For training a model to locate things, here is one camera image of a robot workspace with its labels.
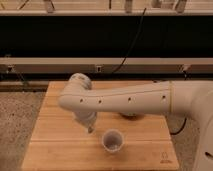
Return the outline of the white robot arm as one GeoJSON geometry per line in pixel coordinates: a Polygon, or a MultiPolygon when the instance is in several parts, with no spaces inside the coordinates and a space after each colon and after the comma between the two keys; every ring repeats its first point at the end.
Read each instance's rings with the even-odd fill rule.
{"type": "Polygon", "coordinates": [[[94,89],[90,78],[73,74],[58,98],[59,106],[91,128],[99,112],[185,116],[200,128],[192,171],[213,171],[213,81],[185,80],[94,89]]]}

